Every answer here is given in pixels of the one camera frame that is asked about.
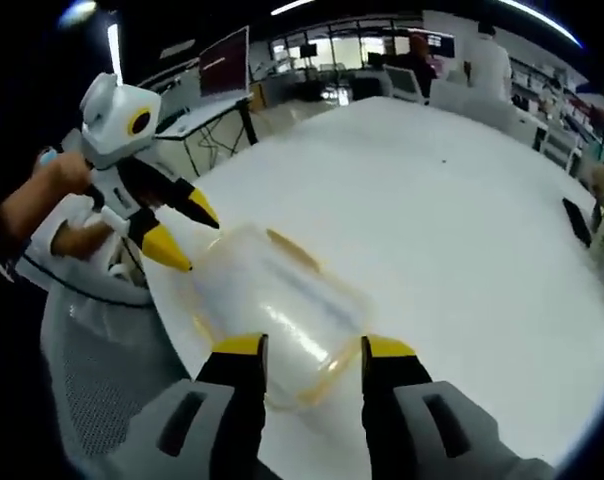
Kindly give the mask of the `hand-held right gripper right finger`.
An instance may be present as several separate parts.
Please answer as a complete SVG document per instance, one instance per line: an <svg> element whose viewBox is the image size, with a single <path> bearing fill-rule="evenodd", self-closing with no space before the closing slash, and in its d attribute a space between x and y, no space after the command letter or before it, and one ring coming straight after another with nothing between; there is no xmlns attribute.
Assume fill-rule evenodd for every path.
<svg viewBox="0 0 604 480"><path fill-rule="evenodd" d="M497 421L414 349L378 335L361 339L362 425L375 479L551 479L546 462L518 456Z"/></svg>

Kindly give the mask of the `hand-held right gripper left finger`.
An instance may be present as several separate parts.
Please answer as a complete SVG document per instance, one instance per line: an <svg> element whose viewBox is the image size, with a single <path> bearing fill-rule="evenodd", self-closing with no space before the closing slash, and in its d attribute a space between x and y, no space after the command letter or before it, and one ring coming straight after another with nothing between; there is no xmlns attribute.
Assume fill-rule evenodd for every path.
<svg viewBox="0 0 604 480"><path fill-rule="evenodd" d="M111 479L251 479L265 426L268 336L227 337L194 380L149 402L109 457Z"/></svg>

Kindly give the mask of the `person's left hand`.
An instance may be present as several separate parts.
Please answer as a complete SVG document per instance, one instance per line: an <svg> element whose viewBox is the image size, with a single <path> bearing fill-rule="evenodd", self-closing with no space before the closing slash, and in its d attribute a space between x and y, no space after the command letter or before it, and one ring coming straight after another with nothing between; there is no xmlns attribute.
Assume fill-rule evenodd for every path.
<svg viewBox="0 0 604 480"><path fill-rule="evenodd" d="M52 206L36 227L31 243L51 258L95 259L115 239L113 230L94 211L94 200L85 194L90 186L89 167L78 152L40 153L33 178L47 174L53 186L47 192Z"/></svg>

